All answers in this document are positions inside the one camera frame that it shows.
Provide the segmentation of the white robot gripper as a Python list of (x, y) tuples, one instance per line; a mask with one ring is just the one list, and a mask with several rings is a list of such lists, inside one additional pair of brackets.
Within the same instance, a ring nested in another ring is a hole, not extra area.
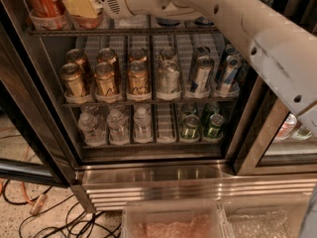
[(152, 15), (169, 20), (192, 20), (199, 13), (180, 0), (62, 0), (72, 16), (95, 19), (104, 12), (111, 19)]

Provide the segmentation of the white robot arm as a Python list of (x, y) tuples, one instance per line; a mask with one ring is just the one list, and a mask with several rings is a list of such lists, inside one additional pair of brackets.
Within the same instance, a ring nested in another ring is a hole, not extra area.
[(286, 107), (317, 132), (317, 39), (259, 0), (62, 0), (69, 14), (112, 19), (203, 16), (234, 45)]

